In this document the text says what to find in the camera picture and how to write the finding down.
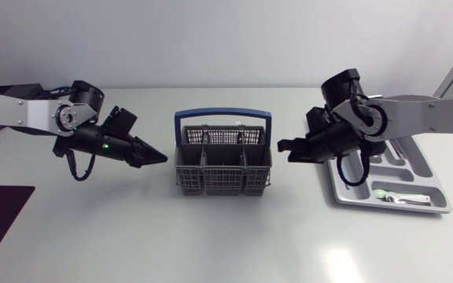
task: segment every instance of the white table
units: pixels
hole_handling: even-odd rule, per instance
[[[99,157],[90,178],[76,182],[52,154],[53,138],[0,132],[0,185],[36,187],[0,244],[0,282],[453,281],[453,212],[338,204],[326,165],[290,164],[277,153],[278,140],[308,131],[305,113],[324,105],[319,89],[105,93],[101,119],[114,105],[132,111],[131,133],[169,161],[136,169]],[[174,113],[201,107],[272,113],[272,186],[262,197],[181,194]],[[416,139],[453,207],[453,135]],[[81,174],[88,156],[77,155]]]

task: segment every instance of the gray plastic basket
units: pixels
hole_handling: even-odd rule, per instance
[[[270,185],[270,132],[250,126],[185,126],[180,120],[192,116],[240,115],[266,120],[271,114],[243,108],[200,108],[175,115],[175,167],[183,194],[198,196],[261,196]]]

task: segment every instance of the spoon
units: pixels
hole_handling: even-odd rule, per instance
[[[383,189],[374,189],[374,196],[378,199],[386,199],[396,204],[430,204],[431,197],[423,194],[402,194],[386,192]]]

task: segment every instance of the green object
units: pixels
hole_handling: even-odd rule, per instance
[[[386,193],[387,192],[384,191],[383,189],[374,189],[374,196],[376,198],[380,198],[380,199],[385,198]]]

